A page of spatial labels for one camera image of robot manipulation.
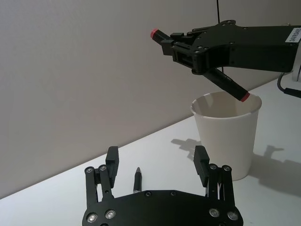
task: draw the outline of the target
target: cup rim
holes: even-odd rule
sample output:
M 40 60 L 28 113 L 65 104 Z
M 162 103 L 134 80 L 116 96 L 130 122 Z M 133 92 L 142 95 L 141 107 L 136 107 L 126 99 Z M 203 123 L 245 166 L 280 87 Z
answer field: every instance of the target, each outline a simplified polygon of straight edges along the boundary
M 213 93 L 226 93 L 226 91 L 219 91 L 219 92 L 213 92 Z M 199 115 L 199 116 L 201 116 L 201 117 L 203 117 L 203 118 L 206 118 L 206 119 L 228 120 L 228 119 L 235 119 L 235 118 L 243 118 L 243 117 L 246 117 L 246 116 L 248 116 L 248 115 L 250 115 L 250 114 L 252 114 L 252 113 L 254 113 L 254 112 L 256 112 L 256 111 L 259 111 L 259 109 L 260 109 L 261 106 L 262 106 L 262 100 L 261 100 L 261 98 L 260 98 L 259 96 L 257 96 L 257 95 L 254 95 L 254 94 L 250 93 L 250 95 L 259 98 L 260 103 L 258 104 L 258 106 L 257 106 L 254 110 L 252 110 L 252 111 L 250 111 L 250 112 L 248 112 L 248 113 L 246 113 L 246 114 L 242 114 L 242 115 L 238 115 L 238 116 L 233 116 L 233 117 L 222 117 L 222 118 L 218 118 L 218 117 L 205 116 L 205 115 L 201 115 L 201 114 L 196 113 L 196 112 L 193 110 L 193 105 L 194 105 L 194 103 L 197 102 L 198 99 L 203 98 L 203 97 L 205 97 L 205 96 L 207 96 L 207 95 L 210 95 L 210 94 L 213 94 L 213 93 L 206 93 L 205 95 L 203 95 L 203 96 L 201 96 L 201 97 L 195 99 L 195 100 L 192 102 L 191 106 L 190 106 L 191 112 L 192 112 L 194 115 Z

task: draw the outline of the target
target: label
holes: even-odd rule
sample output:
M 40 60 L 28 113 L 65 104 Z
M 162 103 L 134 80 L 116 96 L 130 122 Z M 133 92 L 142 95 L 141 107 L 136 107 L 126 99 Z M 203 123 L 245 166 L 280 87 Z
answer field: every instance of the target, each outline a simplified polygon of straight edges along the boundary
M 285 42 L 298 43 L 301 39 L 301 27 L 294 28 Z

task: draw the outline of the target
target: table surface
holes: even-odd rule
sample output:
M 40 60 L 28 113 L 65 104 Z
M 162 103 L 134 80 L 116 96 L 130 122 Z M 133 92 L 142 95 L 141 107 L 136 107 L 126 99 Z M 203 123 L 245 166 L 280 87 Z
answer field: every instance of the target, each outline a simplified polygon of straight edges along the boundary
M 301 89 L 301 83 L 292 82 L 291 75 L 285 76 L 282 83 Z M 233 182 L 236 206 L 245 226 L 300 225 L 301 99 L 280 92 L 276 81 L 251 93 L 262 98 L 262 108 L 250 173 Z M 174 189 L 204 195 L 192 161 L 198 144 L 197 127 L 190 117 L 121 147 L 113 195 L 132 193 L 138 166 L 143 174 L 143 190 Z M 86 210 L 84 169 L 104 164 L 105 157 L 1 199 L 0 225 L 80 226 Z

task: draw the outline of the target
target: black pen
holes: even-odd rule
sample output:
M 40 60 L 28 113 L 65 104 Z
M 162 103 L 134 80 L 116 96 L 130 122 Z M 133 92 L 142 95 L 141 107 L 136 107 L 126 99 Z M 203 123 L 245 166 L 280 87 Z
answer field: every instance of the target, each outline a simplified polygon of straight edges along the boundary
M 137 193 L 141 191 L 142 191 L 142 174 L 140 168 L 138 167 L 135 173 L 133 193 Z

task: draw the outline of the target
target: white paper cup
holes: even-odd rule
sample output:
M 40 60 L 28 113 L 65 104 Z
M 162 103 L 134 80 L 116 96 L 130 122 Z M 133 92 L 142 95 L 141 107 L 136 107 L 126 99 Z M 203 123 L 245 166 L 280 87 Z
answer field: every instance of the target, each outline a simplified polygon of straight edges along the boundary
M 210 163 L 232 167 L 232 179 L 244 178 L 251 167 L 261 99 L 250 94 L 240 102 L 227 92 L 206 94 L 192 102 L 201 144 Z

